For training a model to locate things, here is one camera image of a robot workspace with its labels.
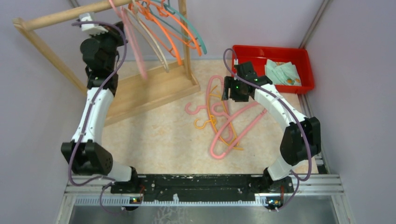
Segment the pink plastic hanger front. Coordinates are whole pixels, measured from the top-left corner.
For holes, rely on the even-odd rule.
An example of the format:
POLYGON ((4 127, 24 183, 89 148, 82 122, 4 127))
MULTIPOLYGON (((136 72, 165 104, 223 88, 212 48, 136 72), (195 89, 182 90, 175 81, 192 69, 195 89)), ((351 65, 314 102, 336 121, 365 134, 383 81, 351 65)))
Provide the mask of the pink plastic hanger front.
POLYGON ((127 9, 124 7, 116 7, 112 0, 109 0, 108 2, 111 5, 112 9, 115 11, 115 13, 121 18, 121 21, 124 24, 125 35, 128 38, 128 43, 133 51, 140 75, 144 80, 146 80, 148 78, 148 75, 145 70, 140 48, 137 44, 133 23, 128 16, 127 9))

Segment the orange plastic hanger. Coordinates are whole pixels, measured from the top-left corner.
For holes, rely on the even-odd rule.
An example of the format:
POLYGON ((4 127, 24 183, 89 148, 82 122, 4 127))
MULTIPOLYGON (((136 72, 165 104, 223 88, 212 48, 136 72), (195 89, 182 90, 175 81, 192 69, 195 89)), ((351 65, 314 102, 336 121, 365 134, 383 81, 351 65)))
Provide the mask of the orange plastic hanger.
POLYGON ((166 11, 162 6, 155 3, 151 3, 150 0, 143 0, 142 3, 140 3, 137 0, 133 0, 132 3, 128 5, 128 9, 137 16, 137 19, 140 19, 140 17, 137 15, 138 13, 140 13, 147 21, 153 22, 161 29, 161 31, 166 37, 166 40, 170 43, 170 46, 167 46, 164 43, 164 41, 161 38, 159 38, 157 34, 154 33, 154 31, 152 31, 144 22, 142 22, 143 26, 149 31, 149 33, 153 36, 153 38, 156 41, 158 41, 164 47, 164 49, 167 50, 177 60, 178 65, 183 65, 183 60, 179 54, 177 47, 173 42, 173 39, 171 38, 174 33, 169 31, 162 24, 162 20, 159 19, 159 16, 157 16, 151 11, 150 6, 154 6, 158 10, 160 15, 165 15, 165 16, 170 15, 170 13, 166 11))
POLYGON ((177 50, 175 40, 182 43, 187 49, 192 49, 199 56, 207 54, 207 48, 201 35, 187 19, 187 16, 174 8, 169 0, 140 0, 131 3, 129 9, 135 9, 147 21, 157 25, 165 36, 169 45, 166 45, 156 34, 153 37, 164 49, 177 60, 181 55, 177 50))

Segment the yellow thin hanger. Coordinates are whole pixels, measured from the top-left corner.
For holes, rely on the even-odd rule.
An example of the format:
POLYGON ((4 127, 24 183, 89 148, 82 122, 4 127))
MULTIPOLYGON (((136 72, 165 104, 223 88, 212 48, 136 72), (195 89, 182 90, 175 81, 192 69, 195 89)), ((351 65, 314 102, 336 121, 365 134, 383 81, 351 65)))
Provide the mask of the yellow thin hanger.
POLYGON ((194 111, 190 111, 188 107, 187 105, 185 110, 190 115, 195 115, 201 110, 205 110, 207 120, 200 124, 201 119, 196 119, 193 125, 196 129, 204 129, 206 126, 210 126, 214 134, 214 144, 221 142, 232 150, 244 150, 237 140, 239 135, 235 131, 233 123, 231 121, 228 122, 231 114, 228 105, 221 101, 219 85, 209 84, 207 86, 204 105, 197 106, 194 111))

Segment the pink plastic hanger back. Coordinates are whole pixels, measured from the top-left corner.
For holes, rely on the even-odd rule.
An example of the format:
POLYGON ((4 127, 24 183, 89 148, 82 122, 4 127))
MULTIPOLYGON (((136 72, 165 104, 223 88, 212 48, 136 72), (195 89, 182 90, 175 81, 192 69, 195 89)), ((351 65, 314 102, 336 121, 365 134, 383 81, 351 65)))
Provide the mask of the pink plastic hanger back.
MULTIPOLYGON (((204 110, 206 113, 207 120, 205 120, 201 125, 198 124, 200 119, 194 120, 193 125, 196 129, 203 129, 207 125, 209 125, 215 134, 216 131, 220 128, 220 127, 219 128, 217 127, 219 118, 224 118, 224 117, 214 116, 212 114, 212 112, 210 111, 211 106, 215 103, 219 103, 219 102, 225 103, 225 104, 218 106, 216 108, 216 111, 222 112, 222 111, 224 111, 225 106, 226 106, 227 110, 230 113, 228 103, 221 100, 222 93, 220 91, 223 89, 223 83, 224 83, 224 78, 221 76, 215 75, 215 76, 210 77, 207 87, 206 87, 206 91, 205 91, 205 103, 203 105, 197 105, 194 110, 190 109, 191 102, 189 102, 185 105, 184 110, 189 115, 196 115, 201 110, 204 110)), ((228 130, 226 129, 223 132, 221 139, 218 139, 218 140, 225 143, 224 140, 226 140, 227 137, 228 137, 228 130)))

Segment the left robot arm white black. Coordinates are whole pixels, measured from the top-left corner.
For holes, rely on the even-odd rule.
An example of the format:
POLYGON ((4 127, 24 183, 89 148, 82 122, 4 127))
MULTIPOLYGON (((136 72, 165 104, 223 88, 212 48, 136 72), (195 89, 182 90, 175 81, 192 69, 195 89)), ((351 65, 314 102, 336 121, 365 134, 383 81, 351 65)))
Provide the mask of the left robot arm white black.
POLYGON ((87 99, 80 123, 69 142, 61 145, 68 162, 68 178, 72 185, 83 186, 95 179, 122 182, 128 193, 136 192, 140 180, 134 167, 121 165, 102 145, 102 132, 110 104, 118 87, 118 70, 126 54, 120 55, 118 47, 126 47, 124 24, 101 21, 77 21, 75 26, 97 25, 96 31, 80 45, 86 64, 87 99))

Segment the pink plastic hanger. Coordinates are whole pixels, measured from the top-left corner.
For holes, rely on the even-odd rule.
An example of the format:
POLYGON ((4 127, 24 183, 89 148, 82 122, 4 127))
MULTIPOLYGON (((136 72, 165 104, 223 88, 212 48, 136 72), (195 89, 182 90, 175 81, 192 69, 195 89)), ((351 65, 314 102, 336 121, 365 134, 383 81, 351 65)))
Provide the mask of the pink plastic hanger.
MULTIPOLYGON (((215 103, 219 103, 219 102, 225 103, 225 104, 218 106, 216 108, 216 111, 222 112, 222 111, 224 111, 225 106, 226 106, 227 110, 230 113, 228 103, 221 100, 222 93, 220 91, 223 89, 223 83, 224 83, 224 78, 221 76, 215 75, 215 76, 210 77, 207 87, 206 87, 206 91, 205 91, 205 103, 203 105, 197 105, 194 110, 190 109, 191 102, 189 102, 185 105, 184 110, 189 115, 196 115, 201 110, 204 110, 206 113, 207 120, 205 120, 201 125, 198 124, 200 119, 194 120, 193 125, 196 129, 203 129, 207 125, 209 125, 215 134, 216 131, 220 128, 220 127, 219 128, 217 127, 219 118, 224 118, 224 117, 214 116, 212 114, 212 112, 210 111, 211 106, 215 103)), ((225 143, 224 140, 226 140, 227 137, 228 137, 228 130, 226 129, 223 132, 221 139, 218 139, 218 140, 225 143)))
POLYGON ((216 131, 214 138, 211 142, 210 148, 209 148, 209 154, 212 158, 216 160, 221 160, 224 159, 232 150, 237 149, 237 150, 243 150, 243 148, 239 147, 239 143, 242 140, 242 138, 249 133, 249 131, 260 121, 260 119, 267 114, 268 110, 263 109, 240 133, 237 133, 234 126, 233 126, 233 121, 238 118, 241 114, 243 114, 245 111, 248 109, 251 109, 253 107, 258 106, 258 103, 250 103, 240 109, 238 109, 235 113, 230 114, 229 111, 227 110, 227 107, 225 106, 224 111, 218 112, 216 111, 216 108, 222 104, 225 103, 215 103, 211 106, 210 111, 214 116, 222 116, 225 117, 226 120, 224 124, 216 131), (218 142, 218 139, 221 139, 222 134, 225 130, 228 130, 228 137, 226 140, 224 140, 225 144, 227 145, 227 148, 225 151, 223 151, 220 154, 215 153, 215 146, 218 142))
POLYGON ((128 43, 133 51, 140 75, 144 80, 146 80, 148 78, 148 75, 145 70, 140 48, 137 44, 133 23, 128 16, 127 9, 124 7, 116 7, 112 0, 109 0, 108 2, 111 5, 112 9, 115 11, 115 13, 121 18, 121 21, 124 24, 125 35, 128 38, 128 43))

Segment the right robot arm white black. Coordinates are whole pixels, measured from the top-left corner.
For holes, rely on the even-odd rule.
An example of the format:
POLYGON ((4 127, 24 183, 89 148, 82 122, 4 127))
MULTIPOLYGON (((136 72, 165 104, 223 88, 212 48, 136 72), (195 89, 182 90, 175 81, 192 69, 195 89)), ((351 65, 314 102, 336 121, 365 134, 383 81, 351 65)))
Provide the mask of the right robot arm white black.
POLYGON ((281 155, 263 173, 265 190, 276 192, 281 187, 281 179, 288 176, 294 166, 321 152, 320 121, 296 110, 268 77, 257 75, 251 62, 233 67, 236 73, 224 78, 222 100, 248 102, 253 99, 267 109, 283 130, 281 155))

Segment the beige plastic hanger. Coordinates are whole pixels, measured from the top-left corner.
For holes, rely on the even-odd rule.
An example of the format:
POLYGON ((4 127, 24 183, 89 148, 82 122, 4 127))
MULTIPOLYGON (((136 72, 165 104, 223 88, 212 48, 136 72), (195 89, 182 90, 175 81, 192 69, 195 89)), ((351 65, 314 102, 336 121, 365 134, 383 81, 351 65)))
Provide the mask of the beige plastic hanger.
POLYGON ((143 37, 143 39, 147 42, 147 44, 151 47, 151 49, 157 56, 157 59, 161 63, 164 70, 166 72, 169 72, 169 63, 153 34, 143 24, 137 13, 126 7, 123 8, 123 11, 126 13, 127 21, 132 25, 133 29, 140 33, 140 35, 143 37))

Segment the teal plastic hanger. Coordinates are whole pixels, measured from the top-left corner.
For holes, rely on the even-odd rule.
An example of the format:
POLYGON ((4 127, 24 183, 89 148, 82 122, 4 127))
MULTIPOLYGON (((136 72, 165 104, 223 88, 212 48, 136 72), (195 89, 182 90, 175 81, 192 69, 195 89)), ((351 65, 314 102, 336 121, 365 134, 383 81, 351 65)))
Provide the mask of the teal plastic hanger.
POLYGON ((186 1, 179 0, 178 8, 174 8, 170 0, 151 0, 151 3, 162 6, 170 13, 168 16, 160 15, 154 6, 150 6, 151 11, 162 20, 162 24, 174 33, 172 37, 179 40, 187 48, 195 50, 199 56, 207 54, 203 38, 187 18, 186 1))

